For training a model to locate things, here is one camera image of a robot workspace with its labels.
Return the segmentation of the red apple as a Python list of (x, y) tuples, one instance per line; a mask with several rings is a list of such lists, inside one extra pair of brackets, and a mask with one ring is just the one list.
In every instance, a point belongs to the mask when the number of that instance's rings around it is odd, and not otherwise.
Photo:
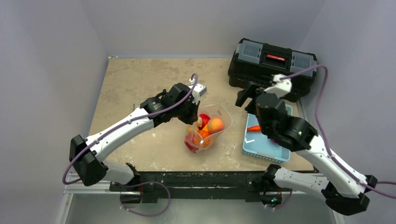
[(202, 130), (203, 127), (204, 127), (206, 124), (208, 124), (208, 122), (210, 121), (211, 118), (210, 118), (207, 114), (204, 114), (204, 113), (200, 114), (200, 115), (199, 115), (199, 118), (201, 118), (202, 121), (203, 121), (203, 124), (202, 124), (201, 128), (199, 128), (199, 130)]

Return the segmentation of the clear zip top bag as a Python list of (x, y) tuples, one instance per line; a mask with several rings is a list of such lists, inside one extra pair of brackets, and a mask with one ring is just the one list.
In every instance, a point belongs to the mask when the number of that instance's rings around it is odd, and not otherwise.
[(187, 126), (184, 144), (192, 153), (203, 152), (211, 148), (231, 124), (231, 114), (222, 105), (204, 106), (198, 110), (198, 121)]

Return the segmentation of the peach fruit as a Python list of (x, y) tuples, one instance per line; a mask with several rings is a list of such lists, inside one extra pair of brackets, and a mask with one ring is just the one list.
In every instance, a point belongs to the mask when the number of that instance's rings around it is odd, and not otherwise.
[(224, 121), (220, 118), (212, 118), (208, 122), (208, 129), (210, 134), (221, 132), (225, 129)]

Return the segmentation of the orange mini pumpkin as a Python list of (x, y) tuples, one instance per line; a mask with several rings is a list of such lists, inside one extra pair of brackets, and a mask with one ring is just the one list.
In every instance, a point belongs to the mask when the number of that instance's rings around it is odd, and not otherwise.
[(208, 138), (209, 136), (210, 133), (208, 131), (199, 130), (198, 133), (193, 135), (192, 143), (202, 148), (208, 148), (211, 143), (211, 139)]

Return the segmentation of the yellow lemon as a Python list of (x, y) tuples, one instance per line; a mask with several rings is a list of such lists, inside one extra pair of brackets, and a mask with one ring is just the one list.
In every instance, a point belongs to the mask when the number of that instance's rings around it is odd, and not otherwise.
[(203, 124), (202, 119), (198, 118), (197, 123), (196, 123), (197, 128), (201, 128), (202, 124)]

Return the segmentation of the red bell pepper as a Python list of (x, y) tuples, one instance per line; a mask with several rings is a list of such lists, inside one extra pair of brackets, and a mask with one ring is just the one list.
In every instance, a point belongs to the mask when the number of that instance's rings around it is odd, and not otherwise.
[(196, 135), (193, 133), (190, 133), (185, 136), (184, 143), (186, 147), (192, 152), (192, 153), (197, 153), (198, 151), (198, 145), (199, 145), (199, 140), (197, 139)]

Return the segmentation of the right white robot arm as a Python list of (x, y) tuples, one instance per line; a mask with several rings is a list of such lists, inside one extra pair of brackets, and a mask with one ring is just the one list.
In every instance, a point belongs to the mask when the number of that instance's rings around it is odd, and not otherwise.
[(366, 193), (373, 190), (377, 179), (352, 169), (332, 150), (324, 138), (305, 119), (287, 113), (283, 96), (291, 91), (291, 83), (277, 83), (267, 89), (249, 84), (237, 94), (236, 106), (245, 107), (256, 116), (261, 133), (278, 145), (309, 161), (318, 170), (315, 175), (290, 171), (271, 164), (260, 184), (266, 189), (289, 188), (315, 195), (332, 210), (345, 216), (367, 210), (370, 199)]

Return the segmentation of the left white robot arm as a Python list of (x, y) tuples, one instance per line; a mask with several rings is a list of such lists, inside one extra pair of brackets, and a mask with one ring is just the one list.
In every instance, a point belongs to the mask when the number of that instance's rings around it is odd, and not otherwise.
[(151, 130), (162, 123), (177, 118), (191, 125), (198, 120), (200, 97), (207, 89), (202, 84), (187, 86), (177, 83), (169, 91), (163, 90), (146, 99), (133, 112), (109, 128), (83, 138), (71, 139), (69, 160), (85, 186), (100, 181), (120, 183), (126, 190), (139, 186), (138, 173), (129, 163), (120, 164), (107, 157), (135, 136)]

